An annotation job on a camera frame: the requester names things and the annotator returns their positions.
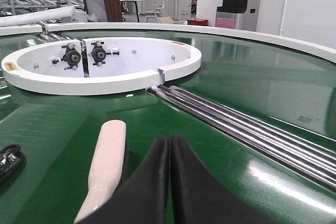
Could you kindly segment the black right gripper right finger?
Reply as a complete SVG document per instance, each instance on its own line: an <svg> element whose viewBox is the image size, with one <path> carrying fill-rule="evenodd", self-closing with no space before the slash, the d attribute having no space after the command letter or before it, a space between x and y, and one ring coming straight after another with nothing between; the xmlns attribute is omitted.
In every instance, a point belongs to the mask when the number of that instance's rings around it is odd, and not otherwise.
<svg viewBox="0 0 336 224"><path fill-rule="evenodd" d="M171 141L171 187L175 223L276 223L224 187L181 134Z"/></svg>

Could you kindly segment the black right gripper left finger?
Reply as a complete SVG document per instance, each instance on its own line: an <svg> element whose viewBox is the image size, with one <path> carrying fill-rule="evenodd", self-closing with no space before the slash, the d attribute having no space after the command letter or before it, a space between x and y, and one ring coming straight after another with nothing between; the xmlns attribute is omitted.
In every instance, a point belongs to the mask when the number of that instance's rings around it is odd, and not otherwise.
<svg viewBox="0 0 336 224"><path fill-rule="evenodd" d="M113 196L80 223L166 223L170 144L156 137L137 170Z"/></svg>

